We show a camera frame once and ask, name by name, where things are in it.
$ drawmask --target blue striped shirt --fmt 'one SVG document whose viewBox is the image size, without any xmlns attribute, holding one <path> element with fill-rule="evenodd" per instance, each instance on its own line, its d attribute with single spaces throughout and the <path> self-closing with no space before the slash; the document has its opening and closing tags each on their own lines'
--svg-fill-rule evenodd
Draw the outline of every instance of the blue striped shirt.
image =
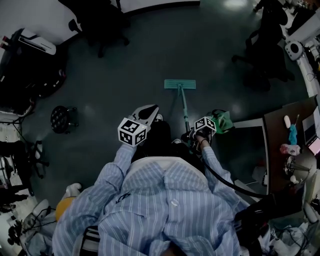
<svg viewBox="0 0 320 256">
<path fill-rule="evenodd" d="M 65 211 L 53 235 L 55 256 L 72 255 L 76 238 L 92 225 L 98 225 L 100 256 L 160 256 L 170 241 L 187 255 L 241 254 L 233 220 L 248 205 L 233 189 L 207 169 L 204 182 L 179 161 L 168 169 L 149 162 L 125 179 L 135 150 L 122 145 Z M 231 182 L 211 147 L 202 156 Z"/>
</svg>

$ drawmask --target mop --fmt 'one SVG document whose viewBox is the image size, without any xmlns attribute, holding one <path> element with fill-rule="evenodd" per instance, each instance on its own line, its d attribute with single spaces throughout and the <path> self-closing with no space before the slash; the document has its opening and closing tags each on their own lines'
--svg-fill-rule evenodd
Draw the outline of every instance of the mop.
<svg viewBox="0 0 320 256">
<path fill-rule="evenodd" d="M 164 89 L 178 89 L 178 94 L 182 98 L 183 114 L 184 114 L 184 124 L 186 132 L 190 132 L 190 125 L 188 119 L 188 109 L 187 102 L 184 93 L 184 89 L 196 89 L 196 80 L 176 80 L 176 79 L 166 79 L 164 80 Z"/>
</svg>

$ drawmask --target round stool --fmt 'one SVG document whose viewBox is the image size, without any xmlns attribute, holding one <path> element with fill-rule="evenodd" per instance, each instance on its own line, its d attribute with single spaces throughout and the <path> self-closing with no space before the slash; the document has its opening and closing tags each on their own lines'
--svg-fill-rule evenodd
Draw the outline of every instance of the round stool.
<svg viewBox="0 0 320 256">
<path fill-rule="evenodd" d="M 66 108 L 57 106 L 51 114 L 51 127 L 56 134 L 69 134 L 69 127 L 78 127 L 77 123 L 72 122 L 70 112 L 77 111 L 76 107 Z"/>
</svg>

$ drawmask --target mop head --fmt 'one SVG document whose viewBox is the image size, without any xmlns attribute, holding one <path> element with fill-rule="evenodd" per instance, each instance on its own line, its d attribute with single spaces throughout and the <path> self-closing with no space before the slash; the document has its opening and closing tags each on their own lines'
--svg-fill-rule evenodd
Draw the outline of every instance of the mop head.
<svg viewBox="0 0 320 256">
<path fill-rule="evenodd" d="M 166 79 L 164 80 L 164 89 L 196 89 L 196 80 L 178 80 Z"/>
</svg>

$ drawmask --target yellow object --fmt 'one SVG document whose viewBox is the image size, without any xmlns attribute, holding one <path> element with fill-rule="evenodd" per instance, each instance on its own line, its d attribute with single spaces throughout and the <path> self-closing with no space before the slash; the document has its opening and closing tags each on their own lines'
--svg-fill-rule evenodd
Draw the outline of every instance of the yellow object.
<svg viewBox="0 0 320 256">
<path fill-rule="evenodd" d="M 66 209 L 68 209 L 68 207 L 71 205 L 72 201 L 75 198 L 76 198 L 75 196 L 66 197 L 58 203 L 58 205 L 56 206 L 56 210 L 55 210 L 56 221 L 58 221 L 61 218 L 61 216 L 64 214 Z"/>
</svg>

